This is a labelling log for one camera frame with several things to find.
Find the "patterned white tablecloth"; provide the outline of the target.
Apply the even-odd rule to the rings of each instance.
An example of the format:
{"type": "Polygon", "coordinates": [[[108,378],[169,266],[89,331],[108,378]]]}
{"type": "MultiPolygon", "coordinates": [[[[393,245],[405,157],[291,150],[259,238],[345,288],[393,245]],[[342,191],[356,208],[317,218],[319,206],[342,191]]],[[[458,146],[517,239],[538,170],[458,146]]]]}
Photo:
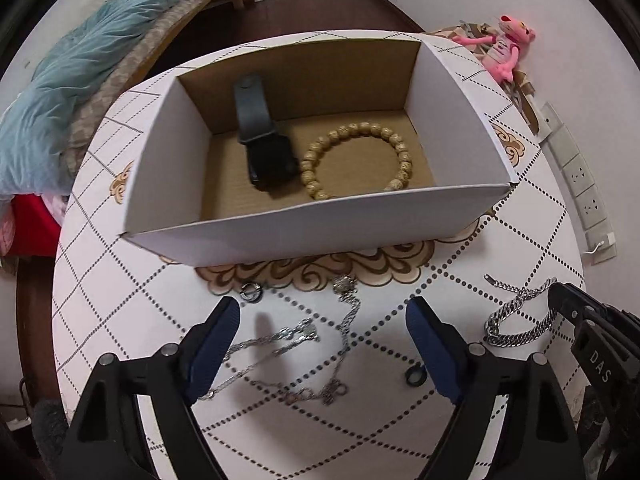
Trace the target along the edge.
{"type": "MultiPolygon", "coordinates": [[[[582,284],[576,236],[544,153],[512,101],[478,62],[465,88],[512,162],[518,184],[450,237],[254,263],[187,266],[122,237],[125,193],[165,90],[203,64],[282,37],[214,52],[137,84],[108,109],[75,179],[54,272],[52,330],[67,413],[100,356],[116,364],[183,340],[224,297],[240,307],[238,351],[193,413],[231,479],[414,479],[454,411],[406,326],[423,298],[467,342],[518,287],[582,284]]],[[[396,36],[403,32],[382,32],[396,36]]]]}

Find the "teal fluffy blanket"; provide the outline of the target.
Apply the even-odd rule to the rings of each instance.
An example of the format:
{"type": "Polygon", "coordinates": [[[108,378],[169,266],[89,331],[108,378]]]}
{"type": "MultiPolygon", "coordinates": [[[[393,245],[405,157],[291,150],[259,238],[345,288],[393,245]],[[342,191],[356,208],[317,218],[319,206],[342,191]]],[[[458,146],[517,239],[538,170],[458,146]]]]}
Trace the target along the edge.
{"type": "Polygon", "coordinates": [[[67,194],[70,123],[116,65],[179,0],[107,0],[58,40],[1,115],[1,193],[67,194]]]}

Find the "white wall socket strip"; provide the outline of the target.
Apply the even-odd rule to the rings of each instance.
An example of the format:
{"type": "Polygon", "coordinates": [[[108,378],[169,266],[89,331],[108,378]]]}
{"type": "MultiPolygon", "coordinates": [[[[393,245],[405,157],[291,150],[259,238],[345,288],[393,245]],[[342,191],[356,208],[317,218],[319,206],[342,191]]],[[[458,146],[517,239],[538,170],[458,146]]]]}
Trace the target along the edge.
{"type": "Polygon", "coordinates": [[[582,225],[586,243],[588,235],[613,231],[608,222],[605,203],[585,157],[570,129],[549,102],[544,103],[539,110],[538,124],[538,139],[548,148],[559,167],[582,225]]]}

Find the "red bed sheet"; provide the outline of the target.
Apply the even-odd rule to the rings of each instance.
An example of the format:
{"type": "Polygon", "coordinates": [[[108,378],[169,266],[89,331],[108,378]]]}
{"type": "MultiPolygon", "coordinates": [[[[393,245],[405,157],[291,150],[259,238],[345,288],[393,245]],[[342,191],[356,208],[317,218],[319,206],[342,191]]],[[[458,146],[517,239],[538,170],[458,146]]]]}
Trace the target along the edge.
{"type": "Polygon", "coordinates": [[[2,257],[54,257],[61,226],[40,196],[17,195],[1,217],[2,257]]]}

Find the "bed with patterned mattress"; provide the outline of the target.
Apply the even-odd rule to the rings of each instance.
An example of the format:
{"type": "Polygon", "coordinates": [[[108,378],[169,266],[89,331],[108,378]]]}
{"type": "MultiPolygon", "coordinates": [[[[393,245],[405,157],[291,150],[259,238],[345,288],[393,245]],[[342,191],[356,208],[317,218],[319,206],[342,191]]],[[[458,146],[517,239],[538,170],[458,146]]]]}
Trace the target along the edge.
{"type": "Polygon", "coordinates": [[[102,119],[118,97],[142,81],[186,23],[213,0],[108,0],[73,31],[105,64],[96,88],[78,100],[68,123],[68,169],[77,172],[102,119]]]}

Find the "white cardboard box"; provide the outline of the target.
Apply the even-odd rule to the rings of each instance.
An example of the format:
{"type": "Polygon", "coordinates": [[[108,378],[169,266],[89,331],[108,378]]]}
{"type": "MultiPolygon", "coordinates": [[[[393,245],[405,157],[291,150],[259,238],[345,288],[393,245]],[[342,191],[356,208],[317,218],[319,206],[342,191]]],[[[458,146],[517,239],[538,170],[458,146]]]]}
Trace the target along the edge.
{"type": "Polygon", "coordinates": [[[453,236],[518,184],[466,69],[476,57],[446,38],[355,32],[189,70],[146,133],[122,237],[199,268],[453,236]],[[233,85],[249,74],[298,159],[270,192],[238,141],[233,85]]]}

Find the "pink panther plush toy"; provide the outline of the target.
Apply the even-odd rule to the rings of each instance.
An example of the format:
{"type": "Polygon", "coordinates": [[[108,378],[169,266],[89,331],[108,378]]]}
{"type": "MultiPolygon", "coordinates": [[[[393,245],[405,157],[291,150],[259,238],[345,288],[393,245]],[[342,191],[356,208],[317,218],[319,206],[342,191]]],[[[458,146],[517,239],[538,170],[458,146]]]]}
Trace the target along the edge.
{"type": "Polygon", "coordinates": [[[478,46],[489,44],[490,48],[482,59],[482,64],[494,77],[497,84],[513,81],[513,71],[520,58],[528,51],[529,45],[536,39],[537,33],[525,22],[503,14],[499,18],[498,32],[492,35],[469,38],[453,36],[456,44],[478,46]]]}

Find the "black smart watch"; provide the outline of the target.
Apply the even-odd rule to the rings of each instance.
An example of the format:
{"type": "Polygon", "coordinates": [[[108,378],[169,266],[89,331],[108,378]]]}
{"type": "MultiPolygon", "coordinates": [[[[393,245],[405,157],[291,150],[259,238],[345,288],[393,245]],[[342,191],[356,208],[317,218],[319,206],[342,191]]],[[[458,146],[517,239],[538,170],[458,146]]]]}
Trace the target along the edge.
{"type": "Polygon", "coordinates": [[[291,140],[271,118],[262,77],[245,75],[233,85],[238,141],[246,153],[250,183],[270,192],[298,176],[291,140]]]}

